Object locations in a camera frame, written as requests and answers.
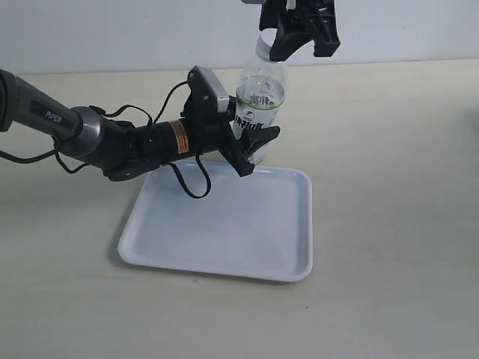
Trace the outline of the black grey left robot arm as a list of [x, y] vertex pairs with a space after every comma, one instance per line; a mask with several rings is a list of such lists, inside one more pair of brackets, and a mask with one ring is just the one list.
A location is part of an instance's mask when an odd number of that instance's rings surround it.
[[144, 126], [118, 120], [95, 106], [67, 108], [6, 70], [1, 71], [1, 130], [13, 122], [53, 137], [56, 150], [99, 168], [121, 182], [172, 162], [218, 151], [241, 176], [254, 170], [249, 156], [280, 133], [277, 126], [247, 128], [236, 139], [231, 121], [237, 100], [213, 71], [193, 67], [186, 80], [190, 94], [178, 120]]

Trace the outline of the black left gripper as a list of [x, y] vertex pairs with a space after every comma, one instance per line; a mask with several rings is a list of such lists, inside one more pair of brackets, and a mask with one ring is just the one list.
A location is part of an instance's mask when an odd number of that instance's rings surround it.
[[252, 174], [254, 165], [246, 157], [274, 141], [280, 134], [280, 127], [244, 129], [238, 142], [231, 128], [233, 119], [232, 114], [217, 114], [165, 122], [164, 163], [217, 151], [240, 177]]

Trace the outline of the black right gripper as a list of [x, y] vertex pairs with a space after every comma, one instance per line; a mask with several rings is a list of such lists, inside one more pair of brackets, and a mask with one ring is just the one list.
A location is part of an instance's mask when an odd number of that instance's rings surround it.
[[317, 58], [332, 57], [341, 45], [334, 1], [265, 1], [261, 5], [259, 29], [270, 28], [277, 29], [269, 50], [271, 61], [286, 61], [313, 39], [313, 33]]

